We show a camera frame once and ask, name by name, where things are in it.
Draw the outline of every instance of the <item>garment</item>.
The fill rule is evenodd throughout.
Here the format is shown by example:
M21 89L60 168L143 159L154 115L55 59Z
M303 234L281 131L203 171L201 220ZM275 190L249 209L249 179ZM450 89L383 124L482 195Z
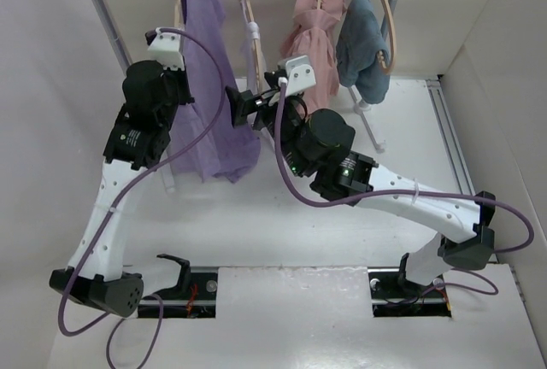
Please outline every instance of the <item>garment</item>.
M253 54L253 43L256 41L260 42L260 28L254 21L250 21L247 16L247 3L245 0L239 0L241 5L241 10L243 14L244 24L245 24L245 41L241 48L245 56L245 63L247 65L247 90L251 90L253 94L258 94L259 86L257 83L256 77L256 65L255 57ZM266 72L266 60L262 51L258 52L258 62L260 63L260 68L262 72ZM265 91L268 88L268 84L264 77L260 77L262 91Z
M297 0L293 19L295 28L281 45L283 57L307 55L315 70L317 86L304 92L308 111L327 108L330 98L338 94L339 79L332 44L334 27L342 19L344 0Z
M200 39L215 55L225 85L237 88L221 36L225 13L220 1L181 1L186 31ZM215 116L220 97L226 97L209 56L191 40L184 40L182 47L190 92L196 101L179 107L171 131L171 153L185 147L203 131ZM174 161L172 168L176 173L197 171L203 180L225 176L235 183L256 165L259 154L260 141L250 127L232 127L226 99L222 115L211 132L188 154Z
M389 63L387 44L374 15L370 0L352 0L336 45L340 84L355 85L368 104L379 104L390 88L390 76L384 74L378 57L380 50Z

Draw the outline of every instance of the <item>purple cloth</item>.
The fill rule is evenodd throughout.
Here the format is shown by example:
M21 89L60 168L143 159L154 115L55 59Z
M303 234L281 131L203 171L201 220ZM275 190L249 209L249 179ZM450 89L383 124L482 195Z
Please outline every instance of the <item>purple cloth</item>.
M182 9L186 31L201 39L215 55L226 85L237 88L221 35L225 13L220 1L182 0ZM184 40L183 55L190 92L196 102L179 107L171 130L171 152L181 150L196 138L213 119L219 97L226 97L215 65L197 44ZM174 161L172 169L174 173L197 171L203 180L224 176L235 183L256 165L259 154L260 141L250 127L232 127L230 105L226 102L213 130L188 154Z

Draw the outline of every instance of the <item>pink cloth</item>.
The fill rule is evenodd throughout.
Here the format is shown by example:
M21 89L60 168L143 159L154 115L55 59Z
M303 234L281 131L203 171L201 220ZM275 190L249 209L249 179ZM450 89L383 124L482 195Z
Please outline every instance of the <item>pink cloth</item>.
M344 0L321 0L321 9L317 9L317 0L297 0L295 28L281 45L283 57L307 55L315 70L317 86L303 96L310 113L328 108L330 98L338 94L340 81L332 36L344 11Z

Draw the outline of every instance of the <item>gray-blue towel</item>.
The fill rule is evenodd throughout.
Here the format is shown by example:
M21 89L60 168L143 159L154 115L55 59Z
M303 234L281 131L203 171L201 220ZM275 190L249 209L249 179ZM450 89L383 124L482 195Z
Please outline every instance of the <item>gray-blue towel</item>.
M344 87L355 85L362 99L379 104L390 88L390 76L380 68L376 55L389 53L370 0L351 0L336 46L338 75Z

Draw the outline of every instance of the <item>screw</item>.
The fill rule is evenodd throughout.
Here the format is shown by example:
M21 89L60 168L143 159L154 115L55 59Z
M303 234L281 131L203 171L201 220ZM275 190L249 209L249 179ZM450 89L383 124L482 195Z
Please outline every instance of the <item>screw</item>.
M444 288L444 281L441 278L435 278L432 282L433 286L437 288L438 290L441 290Z
M371 290L376 290L376 288L378 288L378 284L379 284L379 279L377 278L372 278L370 280L370 289Z
M208 292L216 292L216 289L218 288L218 284L216 283L216 281L214 280L210 280L210 281L207 281L207 283L205 284L205 289L208 291Z

